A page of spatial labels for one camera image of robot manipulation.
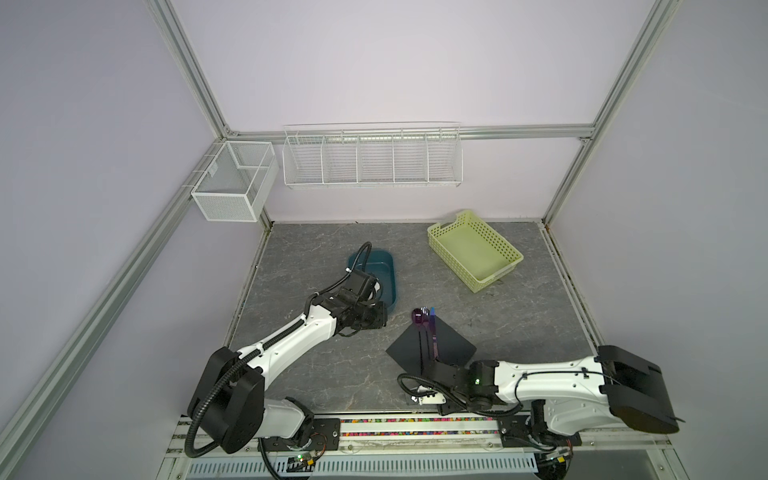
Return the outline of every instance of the white wire basket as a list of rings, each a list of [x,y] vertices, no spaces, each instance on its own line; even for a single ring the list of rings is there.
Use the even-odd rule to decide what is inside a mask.
[[[257,222],[279,169],[271,142],[225,141],[192,197],[210,221]]]
[[[283,174],[291,188],[459,185],[458,126],[289,133]]]

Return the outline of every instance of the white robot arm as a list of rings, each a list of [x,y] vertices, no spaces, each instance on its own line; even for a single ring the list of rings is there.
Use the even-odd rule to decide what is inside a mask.
[[[192,418],[187,455],[204,455],[217,446],[233,453],[253,437],[307,445],[313,414],[295,399],[265,399],[264,391],[318,343],[386,325],[386,308],[377,298],[381,286],[364,271],[367,256],[361,270],[347,269],[341,280],[311,295],[303,313],[275,333],[211,356],[187,409]],[[345,334],[347,328],[352,333]],[[417,382],[415,388],[405,385],[409,379]],[[658,366],[614,346],[601,346],[597,357],[537,365],[481,360],[464,368],[433,358],[423,375],[403,373],[397,380],[420,403],[437,404],[441,415],[473,412],[501,422],[530,402],[530,417],[509,433],[521,445],[533,440],[557,447],[583,429],[623,424],[645,432],[678,430]],[[213,439],[202,449],[194,447],[199,428]]]

